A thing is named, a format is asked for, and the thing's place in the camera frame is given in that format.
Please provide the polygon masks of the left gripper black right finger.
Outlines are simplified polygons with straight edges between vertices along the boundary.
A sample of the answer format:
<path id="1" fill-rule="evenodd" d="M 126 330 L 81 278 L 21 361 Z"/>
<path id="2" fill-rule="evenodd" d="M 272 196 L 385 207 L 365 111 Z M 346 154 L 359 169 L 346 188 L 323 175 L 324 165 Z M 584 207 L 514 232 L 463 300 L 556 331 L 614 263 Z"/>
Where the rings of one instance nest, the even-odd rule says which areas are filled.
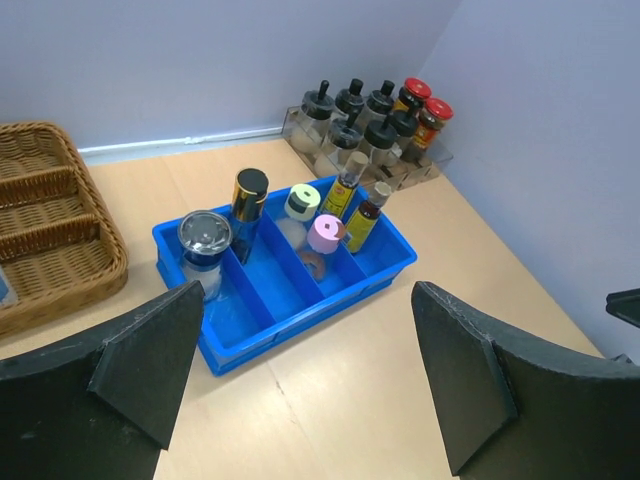
<path id="1" fill-rule="evenodd" d="M 636 364 L 549 342 L 431 282 L 411 306 L 454 477 L 638 477 Z"/>

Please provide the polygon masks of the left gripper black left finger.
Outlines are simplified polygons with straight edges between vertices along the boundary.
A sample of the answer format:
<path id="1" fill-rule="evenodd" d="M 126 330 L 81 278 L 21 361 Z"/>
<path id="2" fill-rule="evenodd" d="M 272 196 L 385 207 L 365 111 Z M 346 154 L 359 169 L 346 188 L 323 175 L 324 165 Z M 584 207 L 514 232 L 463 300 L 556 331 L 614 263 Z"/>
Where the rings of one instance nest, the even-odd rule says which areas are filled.
<path id="1" fill-rule="evenodd" d="M 1 362 L 4 479 L 151 479 L 204 312 L 197 281 Z"/>

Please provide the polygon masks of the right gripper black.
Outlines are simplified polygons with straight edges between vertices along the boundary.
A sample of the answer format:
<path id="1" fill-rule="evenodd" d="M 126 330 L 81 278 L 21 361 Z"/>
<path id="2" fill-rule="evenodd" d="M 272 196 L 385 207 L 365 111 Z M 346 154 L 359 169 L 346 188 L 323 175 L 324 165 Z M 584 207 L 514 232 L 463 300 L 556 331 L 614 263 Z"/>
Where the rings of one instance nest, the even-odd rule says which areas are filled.
<path id="1" fill-rule="evenodd" d="M 620 353 L 617 361 L 639 364 L 639 289 L 609 293 L 606 296 L 606 312 L 625 324 L 620 333 Z"/>

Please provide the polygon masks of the silver lid glass jar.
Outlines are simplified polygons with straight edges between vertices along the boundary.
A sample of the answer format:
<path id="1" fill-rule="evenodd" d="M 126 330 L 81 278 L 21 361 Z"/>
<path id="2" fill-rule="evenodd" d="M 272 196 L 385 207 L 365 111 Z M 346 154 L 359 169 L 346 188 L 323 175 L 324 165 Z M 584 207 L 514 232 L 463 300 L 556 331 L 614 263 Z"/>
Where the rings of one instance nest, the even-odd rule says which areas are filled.
<path id="1" fill-rule="evenodd" d="M 202 284 L 206 301 L 214 299 L 222 285 L 222 257 L 233 238 L 229 221 L 212 211 L 195 210 L 182 219 L 177 234 L 183 274 Z"/>

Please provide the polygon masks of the small yellow label bottle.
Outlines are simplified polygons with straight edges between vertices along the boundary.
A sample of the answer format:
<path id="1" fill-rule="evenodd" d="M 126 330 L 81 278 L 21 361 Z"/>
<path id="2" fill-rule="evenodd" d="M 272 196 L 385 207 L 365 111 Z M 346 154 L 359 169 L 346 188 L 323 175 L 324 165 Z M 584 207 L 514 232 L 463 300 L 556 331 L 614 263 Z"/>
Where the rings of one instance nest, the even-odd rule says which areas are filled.
<path id="1" fill-rule="evenodd" d="M 392 193 L 393 190 L 389 184 L 378 181 L 367 198 L 352 213 L 347 221 L 344 237 L 345 246 L 350 253 L 355 254 L 361 250 Z"/>

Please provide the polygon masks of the pink cap spice jar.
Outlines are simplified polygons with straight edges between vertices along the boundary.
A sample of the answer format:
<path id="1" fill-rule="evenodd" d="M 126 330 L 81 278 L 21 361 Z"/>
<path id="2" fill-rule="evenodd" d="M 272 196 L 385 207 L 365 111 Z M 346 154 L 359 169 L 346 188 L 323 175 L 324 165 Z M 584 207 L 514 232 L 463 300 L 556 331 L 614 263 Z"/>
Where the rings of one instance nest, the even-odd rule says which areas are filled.
<path id="1" fill-rule="evenodd" d="M 320 214 L 313 220 L 298 254 L 303 265 L 317 282 L 326 277 L 333 254 L 345 233 L 342 221 L 332 214 Z"/>

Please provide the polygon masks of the black gold cap bottle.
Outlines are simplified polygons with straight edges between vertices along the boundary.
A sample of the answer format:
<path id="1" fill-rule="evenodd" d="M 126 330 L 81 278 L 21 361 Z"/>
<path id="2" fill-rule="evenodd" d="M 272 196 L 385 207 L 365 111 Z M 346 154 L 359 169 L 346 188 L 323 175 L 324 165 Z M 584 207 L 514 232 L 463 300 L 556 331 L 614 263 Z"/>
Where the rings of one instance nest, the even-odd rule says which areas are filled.
<path id="1" fill-rule="evenodd" d="M 246 264 L 261 220 L 268 194 L 269 180 L 257 168 L 240 170 L 235 178 L 231 201 L 231 248 L 241 264 Z"/>

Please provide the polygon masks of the yellow-green cap spice jar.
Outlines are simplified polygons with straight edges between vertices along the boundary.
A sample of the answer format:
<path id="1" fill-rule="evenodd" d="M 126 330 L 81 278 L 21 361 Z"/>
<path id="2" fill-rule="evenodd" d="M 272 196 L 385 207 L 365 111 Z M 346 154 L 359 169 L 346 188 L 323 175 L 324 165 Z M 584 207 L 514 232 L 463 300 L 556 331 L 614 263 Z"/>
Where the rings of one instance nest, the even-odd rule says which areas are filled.
<path id="1" fill-rule="evenodd" d="M 309 226 L 320 201 L 319 191 L 310 184 L 296 184 L 289 190 L 276 226 L 294 250 L 305 245 Z"/>

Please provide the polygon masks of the beige cap yellow label bottle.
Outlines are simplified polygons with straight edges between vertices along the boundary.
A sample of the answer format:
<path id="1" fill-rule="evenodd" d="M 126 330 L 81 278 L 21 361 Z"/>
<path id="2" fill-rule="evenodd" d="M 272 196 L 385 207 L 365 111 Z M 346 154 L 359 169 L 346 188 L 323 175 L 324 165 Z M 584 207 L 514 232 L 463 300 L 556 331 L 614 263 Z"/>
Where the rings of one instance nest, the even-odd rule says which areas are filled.
<path id="1" fill-rule="evenodd" d="M 350 154 L 321 206 L 322 214 L 343 218 L 368 165 L 369 157 L 364 153 L 356 151 Z"/>

